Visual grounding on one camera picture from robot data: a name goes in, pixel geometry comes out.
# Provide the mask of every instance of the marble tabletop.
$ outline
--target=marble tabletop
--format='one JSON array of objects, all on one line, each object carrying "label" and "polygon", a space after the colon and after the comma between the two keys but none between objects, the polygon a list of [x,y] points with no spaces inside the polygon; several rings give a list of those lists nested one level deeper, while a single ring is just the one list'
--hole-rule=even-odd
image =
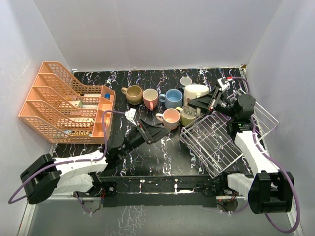
[{"label": "marble tabletop", "polygon": [[[176,69],[176,70],[133,70],[133,71],[101,71],[77,72],[74,76],[85,85],[106,85],[116,92],[116,111],[127,111],[130,108],[137,110],[137,118],[142,118],[152,124],[158,124],[156,113],[166,110],[164,105],[158,103],[151,112],[143,103],[130,105],[122,94],[122,87],[139,85],[143,90],[156,89],[159,93],[166,93],[169,89],[178,89],[179,80],[188,76],[193,82],[203,84],[210,89],[216,80],[222,76],[241,76],[240,68],[209,68],[209,69]],[[242,82],[233,81],[228,94],[237,89],[244,89]],[[120,115],[114,115],[112,130],[128,133],[132,124]],[[186,145],[180,142],[181,127],[173,130],[168,136],[153,145],[142,144],[115,169],[105,171],[101,176],[191,176],[207,175],[205,167]],[[87,154],[100,149],[102,145],[87,144],[56,144],[53,150],[54,157],[70,157]],[[250,173],[250,168],[244,158],[240,158],[228,170],[239,170]]]}]

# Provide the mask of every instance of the gray floor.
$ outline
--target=gray floor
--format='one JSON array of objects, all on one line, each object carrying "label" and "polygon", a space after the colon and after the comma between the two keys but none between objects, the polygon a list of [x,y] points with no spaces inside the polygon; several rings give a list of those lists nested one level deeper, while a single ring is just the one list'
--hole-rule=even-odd
[{"label": "gray floor", "polygon": [[[36,206],[28,235],[283,236],[264,215],[255,215],[249,208],[231,217],[215,210],[201,206],[122,206],[103,208],[89,217],[74,200],[49,200]],[[273,214],[272,218],[280,227],[290,228],[287,214]]]}]

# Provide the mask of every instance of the cup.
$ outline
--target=cup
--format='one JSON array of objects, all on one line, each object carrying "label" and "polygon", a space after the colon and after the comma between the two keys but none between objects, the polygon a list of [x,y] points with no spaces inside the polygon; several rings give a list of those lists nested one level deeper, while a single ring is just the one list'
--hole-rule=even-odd
[{"label": "cup", "polygon": [[188,102],[191,99],[202,97],[208,94],[209,88],[205,85],[188,85],[184,89],[184,107],[185,114],[189,116],[200,116],[200,109],[196,110],[190,106],[188,106]]},{"label": "cup", "polygon": [[163,114],[157,113],[156,118],[163,122],[165,127],[173,130],[177,128],[181,115],[176,109],[170,108],[167,109]]},{"label": "cup", "polygon": [[143,91],[138,85],[122,88],[122,93],[126,95],[127,101],[132,105],[138,105],[142,102]]},{"label": "cup", "polygon": [[183,126],[187,126],[189,125],[190,123],[192,123],[197,117],[192,117],[192,116],[189,116],[187,115],[185,112],[186,112],[186,107],[184,108],[181,108],[181,107],[177,107],[176,110],[180,111],[181,113],[181,124]]},{"label": "cup", "polygon": [[146,89],[143,92],[143,102],[150,111],[153,111],[158,104],[158,92],[152,88]]},{"label": "cup", "polygon": [[179,80],[179,82],[181,83],[181,85],[182,86],[187,86],[187,85],[191,85],[191,83],[192,83],[192,80],[191,80],[191,78],[189,78],[189,77],[187,77],[187,76],[184,76],[184,77],[182,77],[180,80]]},{"label": "cup", "polygon": [[170,89],[166,94],[160,94],[158,100],[164,103],[167,109],[181,107],[183,104],[183,95],[177,89]]}]

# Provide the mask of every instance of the white wire dish rack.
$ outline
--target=white wire dish rack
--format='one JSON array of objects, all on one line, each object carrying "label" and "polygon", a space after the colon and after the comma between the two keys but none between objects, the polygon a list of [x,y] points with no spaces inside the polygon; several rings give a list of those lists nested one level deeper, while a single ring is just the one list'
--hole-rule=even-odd
[{"label": "white wire dish rack", "polygon": [[[228,98],[235,101],[244,93],[239,89]],[[252,118],[256,124],[259,140],[279,124],[257,102]],[[190,125],[183,127],[180,134],[180,140],[200,159],[212,178],[218,176],[243,156],[226,132],[226,122],[229,119],[220,113],[213,112],[211,115],[199,117]]]}]

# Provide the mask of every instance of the orange plastic organizer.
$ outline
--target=orange plastic organizer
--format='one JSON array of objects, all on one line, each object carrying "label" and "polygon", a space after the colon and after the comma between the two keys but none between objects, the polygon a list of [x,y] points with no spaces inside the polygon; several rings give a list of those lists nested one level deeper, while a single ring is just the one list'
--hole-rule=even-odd
[{"label": "orange plastic organizer", "polygon": [[[99,94],[100,97],[84,97]],[[20,111],[30,127],[50,143],[103,144],[102,114],[113,110],[116,94],[106,86],[86,86],[79,82],[61,63],[43,62],[33,86]],[[81,109],[69,101],[97,105],[97,109]],[[72,118],[92,118],[93,122],[76,122]],[[105,115],[106,135],[109,138],[113,114]],[[88,135],[70,135],[64,131],[88,131]]]}]

